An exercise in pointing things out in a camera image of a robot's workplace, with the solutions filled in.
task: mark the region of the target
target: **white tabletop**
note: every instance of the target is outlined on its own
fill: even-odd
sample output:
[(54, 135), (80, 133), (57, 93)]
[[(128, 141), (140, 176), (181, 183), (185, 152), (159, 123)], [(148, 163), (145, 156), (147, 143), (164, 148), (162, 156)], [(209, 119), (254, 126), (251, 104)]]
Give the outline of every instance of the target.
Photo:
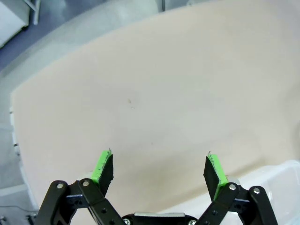
[(100, 37), (25, 82), (12, 103), (38, 204), (53, 180), (73, 183), (108, 148), (107, 198), (122, 216), (203, 192), (209, 151), (236, 176), (299, 158), (299, 8), (181, 8)]

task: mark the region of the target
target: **clear plastic box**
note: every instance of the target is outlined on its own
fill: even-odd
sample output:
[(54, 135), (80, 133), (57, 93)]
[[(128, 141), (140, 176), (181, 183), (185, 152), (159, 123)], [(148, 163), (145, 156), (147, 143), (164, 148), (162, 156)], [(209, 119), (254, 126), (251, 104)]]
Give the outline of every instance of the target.
[[(245, 189), (262, 186), (266, 189), (279, 225), (300, 224), (300, 162), (287, 161), (281, 165), (264, 166), (241, 178)], [(206, 193), (187, 202), (174, 206), (165, 212), (185, 212), (199, 218), (210, 204)], [(228, 212), (222, 225), (241, 225), (236, 213)]]

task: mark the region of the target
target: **cable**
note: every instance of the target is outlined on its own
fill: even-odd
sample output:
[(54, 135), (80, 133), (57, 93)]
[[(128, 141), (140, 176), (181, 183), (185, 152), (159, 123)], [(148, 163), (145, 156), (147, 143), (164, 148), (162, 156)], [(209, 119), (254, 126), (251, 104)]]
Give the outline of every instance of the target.
[(34, 210), (25, 210), (23, 208), (21, 208), (20, 206), (17, 206), (17, 205), (0, 205), (0, 208), (18, 208), (20, 210), (23, 210), (24, 212), (37, 212), (37, 211), (34, 211)]

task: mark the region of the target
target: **silver screw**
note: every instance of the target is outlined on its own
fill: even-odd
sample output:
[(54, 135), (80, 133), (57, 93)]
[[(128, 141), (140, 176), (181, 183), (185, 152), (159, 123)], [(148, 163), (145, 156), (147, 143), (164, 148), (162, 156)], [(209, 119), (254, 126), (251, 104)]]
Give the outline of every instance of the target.
[(126, 225), (130, 225), (130, 220), (129, 220), (129, 219), (123, 219), (123, 221), (124, 221), (124, 223), (125, 223)]
[(86, 180), (86, 181), (84, 181), (83, 182), (83, 185), (86, 187), (86, 186), (88, 186), (90, 183), (89, 183), (89, 181), (88, 180)]
[(236, 186), (234, 184), (229, 185), (229, 189), (234, 191), (236, 189)]
[(189, 221), (188, 225), (195, 225), (196, 224), (196, 221), (195, 220), (191, 220)]
[(259, 193), (260, 193), (260, 190), (259, 190), (257, 187), (255, 187), (255, 188), (253, 189), (253, 192), (254, 192), (255, 194), (259, 194)]
[(58, 189), (61, 189), (63, 186), (64, 186), (64, 185), (63, 185), (62, 183), (59, 183), (59, 184), (57, 185), (57, 188), (58, 188)]

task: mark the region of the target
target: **green tape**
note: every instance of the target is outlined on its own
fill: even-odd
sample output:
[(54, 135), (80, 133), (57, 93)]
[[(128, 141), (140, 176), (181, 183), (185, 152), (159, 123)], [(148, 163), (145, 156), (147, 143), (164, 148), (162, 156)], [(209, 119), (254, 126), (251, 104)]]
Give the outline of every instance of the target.
[(101, 156), (100, 156), (100, 159), (98, 160), (98, 163), (92, 173), (92, 181), (94, 181), (95, 183), (99, 183), (99, 179), (100, 179), (100, 176), (102, 174), (102, 171), (103, 171), (103, 168), (108, 160), (108, 158), (112, 155), (112, 151), (109, 149), (109, 150), (105, 150), (102, 152)]
[(216, 193), (214, 196), (214, 200), (215, 200), (217, 198), (217, 196), (219, 195), (222, 187), (224, 187), (228, 183), (228, 179), (222, 169), (222, 166), (218, 159), (218, 156), (216, 154), (209, 153), (207, 157), (210, 160), (212, 166), (214, 167), (214, 170), (215, 170), (217, 176), (219, 177), (219, 183), (217, 185)]

